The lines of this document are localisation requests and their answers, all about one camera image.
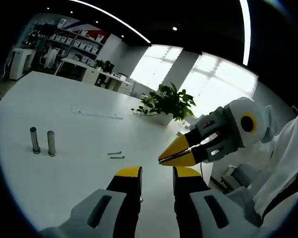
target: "metal cylinder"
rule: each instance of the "metal cylinder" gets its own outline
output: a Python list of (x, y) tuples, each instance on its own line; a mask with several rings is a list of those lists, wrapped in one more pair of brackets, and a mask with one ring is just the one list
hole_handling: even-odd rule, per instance
[(49, 155), (55, 156), (56, 150), (55, 150), (54, 131), (51, 131), (51, 130), (48, 131), (48, 144), (49, 144)]
[(31, 127), (30, 128), (30, 134), (31, 134), (31, 141), (32, 141), (32, 150), (34, 154), (39, 154), (41, 152), (41, 148), (39, 146), (38, 137), (36, 134), (36, 128)]

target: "bright window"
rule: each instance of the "bright window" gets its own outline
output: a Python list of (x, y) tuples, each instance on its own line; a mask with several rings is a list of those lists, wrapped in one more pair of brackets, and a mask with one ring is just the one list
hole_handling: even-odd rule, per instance
[(225, 59), (203, 53), (186, 77), (180, 90), (194, 97), (195, 117), (209, 114), (240, 97), (252, 98), (257, 75)]
[(181, 51), (182, 48), (179, 47), (152, 45), (146, 50), (130, 77), (156, 91)]

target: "metal rod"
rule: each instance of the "metal rod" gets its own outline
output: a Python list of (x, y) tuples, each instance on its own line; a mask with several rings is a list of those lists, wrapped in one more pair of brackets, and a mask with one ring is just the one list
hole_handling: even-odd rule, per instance
[(124, 159), (125, 158), (125, 156), (123, 156), (123, 157), (110, 157), (111, 159)]
[(32, 141), (32, 150), (34, 154), (39, 154), (41, 152), (41, 148), (39, 146), (38, 137), (36, 134), (36, 128), (31, 127), (30, 128), (30, 134), (31, 134), (31, 141)]
[(113, 152), (113, 153), (108, 153), (109, 155), (118, 155), (118, 154), (121, 154), (121, 151), (119, 152)]
[(55, 150), (55, 140), (54, 140), (54, 132), (48, 131), (48, 144), (49, 144), (49, 156), (55, 156), (56, 150)]

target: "white flower pot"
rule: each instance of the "white flower pot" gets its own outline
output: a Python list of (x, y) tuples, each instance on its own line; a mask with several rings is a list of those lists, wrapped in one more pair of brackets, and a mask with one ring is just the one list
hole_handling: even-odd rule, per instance
[(157, 123), (157, 124), (160, 124), (160, 125), (168, 125), (173, 119), (173, 114), (169, 113), (167, 115), (166, 113), (160, 113), (158, 115), (149, 116), (148, 118), (153, 123)]

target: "ceiling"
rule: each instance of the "ceiling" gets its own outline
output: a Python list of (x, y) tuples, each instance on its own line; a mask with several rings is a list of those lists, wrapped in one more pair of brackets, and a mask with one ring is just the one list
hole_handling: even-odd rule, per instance
[[(208, 52), (242, 64), (244, 25), (239, 0), (83, 1), (120, 18), (152, 44), (179, 46), (199, 54)], [(122, 23), (91, 7), (68, 0), (40, 4), (39, 12), (47, 12), (48, 6), (49, 12), (71, 16), (117, 36), (124, 35), (123, 41), (129, 46), (149, 45)], [(248, 4), (252, 37), (247, 68), (286, 103), (298, 107), (298, 28), (262, 0), (248, 0)], [(289, 9), (298, 16), (298, 6), (290, 3)]]

